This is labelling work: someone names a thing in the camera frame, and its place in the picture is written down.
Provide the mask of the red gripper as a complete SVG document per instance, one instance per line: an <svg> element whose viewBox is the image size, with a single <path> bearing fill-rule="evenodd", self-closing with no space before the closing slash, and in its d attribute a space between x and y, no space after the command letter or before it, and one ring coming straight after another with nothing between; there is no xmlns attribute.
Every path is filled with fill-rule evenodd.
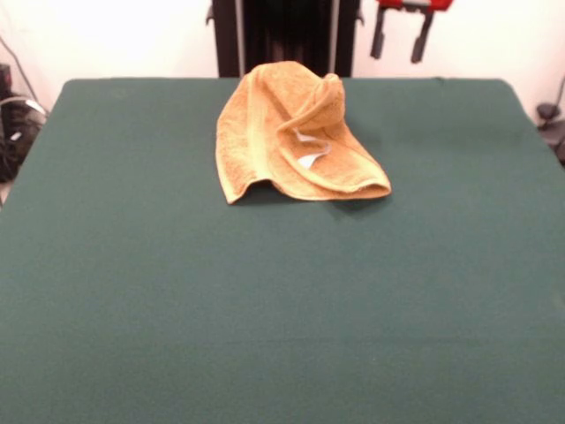
<svg viewBox="0 0 565 424"><path fill-rule="evenodd" d="M429 30L433 23L434 11L447 11L453 3L453 0L378 0L378 3L380 6L377 8L376 12L373 44L370 56L375 60L379 60L381 58L383 44L385 41L383 27L388 8L397 10L405 9L407 11L420 10L424 16L424 22L419 36L414 43L411 54L411 62L420 63L426 49Z"/></svg>

